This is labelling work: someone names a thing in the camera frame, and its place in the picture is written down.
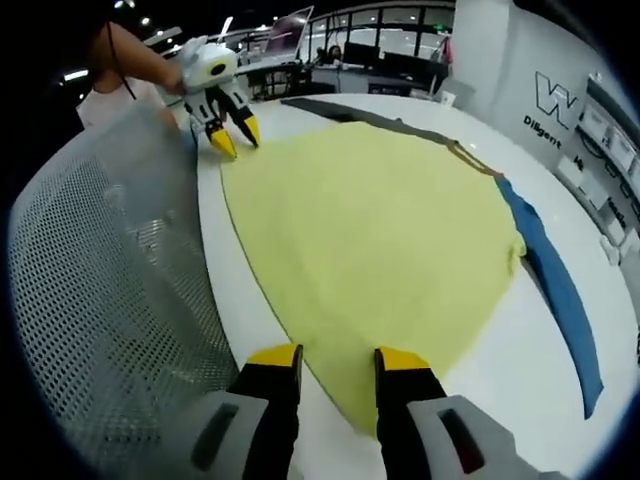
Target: round white table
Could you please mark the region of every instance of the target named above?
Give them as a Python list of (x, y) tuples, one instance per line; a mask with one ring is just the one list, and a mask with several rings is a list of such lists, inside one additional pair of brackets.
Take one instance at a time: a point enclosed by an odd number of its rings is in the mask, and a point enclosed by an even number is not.
[[(637, 325), (629, 292), (602, 251), (600, 233), (571, 194), (522, 148), (469, 115), (437, 103), (377, 95), (312, 98), (367, 110), (457, 139), (537, 210), (582, 298), (598, 352), (604, 390), (583, 418), (575, 367), (556, 322), (530, 274), (519, 269), (475, 345), (441, 378), (508, 428), (518, 454), (539, 470), (577, 476), (615, 433), (638, 384)], [(263, 142), (332, 122), (270, 102), (252, 107)], [(235, 141), (239, 131), (229, 128)], [(198, 190), (211, 286), (231, 350), (241, 367), (256, 350), (288, 343), (258, 287), (231, 224), (220, 156), (200, 142)], [(305, 479), (385, 479), (379, 444), (349, 425), (306, 366), (298, 410), (294, 465)]]

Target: yellow shirt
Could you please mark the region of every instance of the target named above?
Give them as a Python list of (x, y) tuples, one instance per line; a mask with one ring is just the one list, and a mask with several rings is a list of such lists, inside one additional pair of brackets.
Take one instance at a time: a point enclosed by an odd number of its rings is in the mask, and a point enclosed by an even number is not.
[(346, 123), (223, 166), (231, 217), (269, 304), (339, 410), (375, 435), (374, 349), (443, 376), (525, 253), (492, 177), (447, 147)]

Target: logo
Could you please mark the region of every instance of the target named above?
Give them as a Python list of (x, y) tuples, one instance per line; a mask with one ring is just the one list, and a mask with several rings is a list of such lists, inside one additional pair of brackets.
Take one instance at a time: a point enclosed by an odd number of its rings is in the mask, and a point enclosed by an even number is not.
[(569, 130), (568, 125), (574, 115), (573, 107), (576, 106), (578, 97), (571, 93), (562, 85), (554, 84), (546, 75), (536, 72), (536, 103), (538, 109), (549, 117), (555, 116), (556, 121)]
[(547, 132), (540, 126), (540, 122), (531, 118), (529, 115), (525, 115), (524, 124), (530, 127), (531, 130), (536, 132), (538, 134), (538, 137), (544, 138), (545, 140), (548, 140), (551, 145), (558, 147), (558, 150), (562, 148), (562, 142), (560, 142), (560, 140), (558, 140), (554, 136), (550, 135), (549, 132)]

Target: pink shirt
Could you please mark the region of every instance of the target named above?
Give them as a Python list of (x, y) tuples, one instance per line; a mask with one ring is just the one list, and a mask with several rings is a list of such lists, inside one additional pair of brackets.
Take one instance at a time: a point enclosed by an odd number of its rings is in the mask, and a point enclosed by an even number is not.
[[(166, 105), (155, 85), (144, 80), (135, 78), (127, 78), (127, 83), (133, 90), (138, 100), (144, 100), (165, 108)], [(117, 90), (111, 93), (98, 93), (91, 90), (87, 98), (78, 105), (78, 115), (85, 128), (96, 127), (110, 122), (116, 115), (130, 107), (135, 100), (127, 90), (127, 87), (121, 85)]]

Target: sleeve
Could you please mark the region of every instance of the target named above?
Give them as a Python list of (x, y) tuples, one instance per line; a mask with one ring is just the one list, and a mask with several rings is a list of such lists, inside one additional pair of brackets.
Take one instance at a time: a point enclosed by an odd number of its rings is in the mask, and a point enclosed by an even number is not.
[(527, 244), (526, 258), (540, 281), (576, 367), (582, 390), (584, 417), (587, 419), (593, 413), (603, 389), (589, 318), (571, 275), (547, 238), (544, 225), (535, 209), (513, 191), (506, 179), (496, 179), (496, 183)]

